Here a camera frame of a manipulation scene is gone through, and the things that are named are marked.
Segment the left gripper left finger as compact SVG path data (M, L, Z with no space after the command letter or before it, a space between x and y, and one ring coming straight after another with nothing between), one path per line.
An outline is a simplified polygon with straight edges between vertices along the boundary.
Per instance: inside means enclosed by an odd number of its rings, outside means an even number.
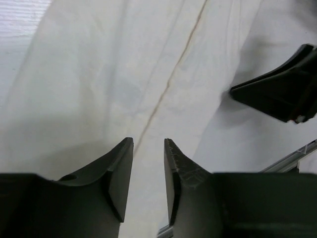
M105 155L59 180L1 174L1 237L118 237L125 218L133 146L132 138L124 138Z

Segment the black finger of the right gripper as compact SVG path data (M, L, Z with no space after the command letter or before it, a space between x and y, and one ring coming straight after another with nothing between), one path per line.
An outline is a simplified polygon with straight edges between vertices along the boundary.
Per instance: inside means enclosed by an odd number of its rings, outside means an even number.
M317 114L317 48L303 44L278 68L230 88L230 97L282 122Z

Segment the white t shirt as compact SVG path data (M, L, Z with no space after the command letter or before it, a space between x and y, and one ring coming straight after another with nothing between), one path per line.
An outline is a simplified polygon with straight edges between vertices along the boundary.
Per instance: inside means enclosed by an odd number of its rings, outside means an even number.
M317 137L228 97L317 42L314 0L3 0L0 170L58 179L134 139L122 238L167 223L163 141L260 171Z

